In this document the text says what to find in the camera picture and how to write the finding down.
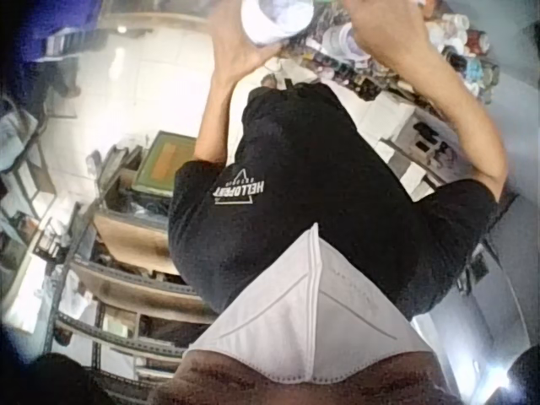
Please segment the hand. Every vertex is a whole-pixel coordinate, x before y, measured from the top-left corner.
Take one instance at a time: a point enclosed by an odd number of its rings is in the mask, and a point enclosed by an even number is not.
[[[213,42],[213,79],[235,85],[239,80],[278,54],[281,44],[253,45],[242,29],[241,0],[221,0],[208,21]]]
[[[434,53],[413,0],[343,0],[354,39],[376,61],[403,75]]]

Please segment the white cup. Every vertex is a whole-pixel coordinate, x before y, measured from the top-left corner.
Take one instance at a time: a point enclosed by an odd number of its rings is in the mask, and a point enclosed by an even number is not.
[[[293,18],[282,19],[281,23],[273,21],[261,9],[259,0],[243,0],[241,10],[242,26],[248,38],[258,46],[269,45],[294,36],[304,30],[313,19],[313,2],[311,0],[273,0],[280,13],[292,13]]]

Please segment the wooden board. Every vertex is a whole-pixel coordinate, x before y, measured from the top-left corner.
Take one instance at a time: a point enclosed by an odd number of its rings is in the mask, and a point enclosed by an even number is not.
[[[117,261],[149,271],[178,275],[170,259],[169,241],[164,229],[129,224],[100,212],[94,216],[94,225]]]
[[[173,294],[106,277],[82,263],[69,267],[100,301],[126,311],[190,323],[212,323],[216,314],[193,295]]]
[[[172,197],[175,174],[193,158],[195,138],[160,131],[138,169],[132,189]]]

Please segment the white face mask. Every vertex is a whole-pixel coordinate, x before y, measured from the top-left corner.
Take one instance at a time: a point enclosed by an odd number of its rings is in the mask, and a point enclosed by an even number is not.
[[[237,359],[284,384],[343,381],[406,352],[431,351],[390,300],[315,224],[189,348]]]

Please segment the printed logo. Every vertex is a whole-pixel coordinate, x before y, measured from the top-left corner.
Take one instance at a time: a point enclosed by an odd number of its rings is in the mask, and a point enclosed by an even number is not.
[[[246,169],[240,170],[233,181],[213,192],[216,205],[253,204],[253,196],[264,192],[264,181],[247,177]]]

